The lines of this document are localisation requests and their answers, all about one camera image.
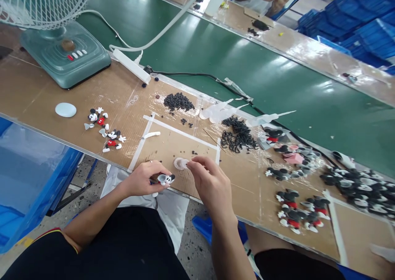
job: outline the pile of black plastic pieces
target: pile of black plastic pieces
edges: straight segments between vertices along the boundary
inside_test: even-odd
[[[334,185],[354,207],[376,215],[395,218],[395,184],[370,171],[328,167],[320,176],[326,185]]]
[[[238,120],[237,117],[232,116],[223,120],[222,123],[227,127],[232,127],[232,132],[224,131],[222,133],[221,146],[228,148],[234,153],[240,153],[243,146],[249,152],[252,149],[258,149],[258,144],[251,136],[251,130],[246,126],[244,120]]]
[[[177,93],[176,95],[169,94],[166,96],[163,104],[170,109],[170,111],[174,111],[175,109],[185,109],[185,111],[189,111],[190,109],[195,109],[195,106],[189,99],[182,95],[182,93]]]

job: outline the workbench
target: workbench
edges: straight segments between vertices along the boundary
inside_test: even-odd
[[[162,0],[89,0],[88,8],[100,11],[130,46],[141,46],[152,40],[179,11]],[[78,21],[105,47],[122,46],[97,16],[83,14]],[[127,55],[134,59],[138,53]],[[316,58],[316,54],[312,55],[313,60]],[[254,104],[266,113],[297,110],[292,117],[279,121],[299,136],[395,177],[392,106],[227,29],[185,14],[144,51],[140,63],[149,64],[154,70],[229,77],[254,97]],[[227,100],[231,95],[209,78],[178,76],[177,80],[219,100]],[[367,79],[366,85],[373,82]],[[385,83],[375,83],[373,89],[383,85],[382,93],[393,92]],[[249,107],[243,110],[258,115]]]

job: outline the concrete floor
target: concrete floor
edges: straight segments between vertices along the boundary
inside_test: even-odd
[[[73,184],[82,186],[93,161],[93,158],[85,156],[77,169],[72,182]],[[38,227],[32,230],[25,238],[21,239],[9,252],[0,255],[0,277],[4,275],[14,260],[35,238],[55,227],[64,227],[76,214],[82,212],[99,199],[106,180],[106,168],[107,164],[99,161],[91,177],[92,186],[89,189],[52,217],[44,217]],[[195,215],[203,217],[207,213],[203,205],[190,200],[181,248],[177,256],[191,280],[216,279],[211,261],[210,246],[191,222]]]

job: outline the black shorts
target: black shorts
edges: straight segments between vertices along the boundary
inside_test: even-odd
[[[263,280],[345,280],[335,267],[290,249],[271,249],[255,256]]]

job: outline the yellow object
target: yellow object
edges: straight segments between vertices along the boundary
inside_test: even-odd
[[[228,3],[226,2],[226,1],[223,1],[222,3],[221,3],[221,6],[220,7],[223,7],[223,8],[225,8],[225,9],[229,9],[229,5],[228,5]]]

